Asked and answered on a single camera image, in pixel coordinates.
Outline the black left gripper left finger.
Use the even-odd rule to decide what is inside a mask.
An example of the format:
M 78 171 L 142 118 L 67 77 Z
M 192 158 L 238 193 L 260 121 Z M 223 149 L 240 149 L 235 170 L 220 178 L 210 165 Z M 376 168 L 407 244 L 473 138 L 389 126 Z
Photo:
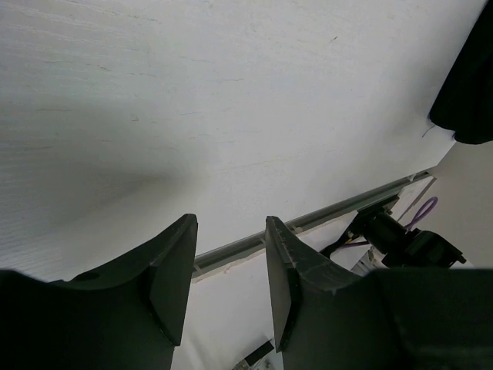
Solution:
M 3 369 L 168 369 L 180 345 L 198 223 L 186 214 L 118 258 L 44 282 L 1 272 Z

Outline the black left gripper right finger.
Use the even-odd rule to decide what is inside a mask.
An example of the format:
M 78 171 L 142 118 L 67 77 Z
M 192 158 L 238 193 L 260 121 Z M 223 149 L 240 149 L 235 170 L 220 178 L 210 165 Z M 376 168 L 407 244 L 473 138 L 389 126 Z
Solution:
M 490 369 L 492 272 L 359 276 L 266 220 L 276 350 L 286 369 Z

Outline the black skirt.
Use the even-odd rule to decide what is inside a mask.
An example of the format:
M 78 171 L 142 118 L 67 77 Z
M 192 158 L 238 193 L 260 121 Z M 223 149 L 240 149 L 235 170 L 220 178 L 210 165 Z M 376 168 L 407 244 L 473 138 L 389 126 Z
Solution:
M 492 141 L 492 2 L 486 2 L 454 62 L 430 121 L 454 132 L 459 143 Z

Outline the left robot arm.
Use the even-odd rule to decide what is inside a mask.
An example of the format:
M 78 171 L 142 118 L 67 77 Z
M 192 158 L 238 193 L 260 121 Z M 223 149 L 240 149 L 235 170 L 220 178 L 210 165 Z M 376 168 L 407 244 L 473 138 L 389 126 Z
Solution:
M 186 214 L 153 239 L 71 281 L 1 272 L 3 369 L 168 369 L 181 342 L 198 223 Z M 492 272 L 384 212 L 356 235 L 384 256 L 354 274 L 266 220 L 275 348 L 286 369 L 490 369 Z

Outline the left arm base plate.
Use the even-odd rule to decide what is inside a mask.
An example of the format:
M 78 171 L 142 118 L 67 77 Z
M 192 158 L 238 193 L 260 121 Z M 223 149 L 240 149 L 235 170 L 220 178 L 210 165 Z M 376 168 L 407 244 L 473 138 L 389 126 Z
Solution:
M 270 341 L 266 341 L 260 347 L 236 363 L 233 366 L 233 370 L 255 369 L 273 350 L 274 346 L 272 343 Z

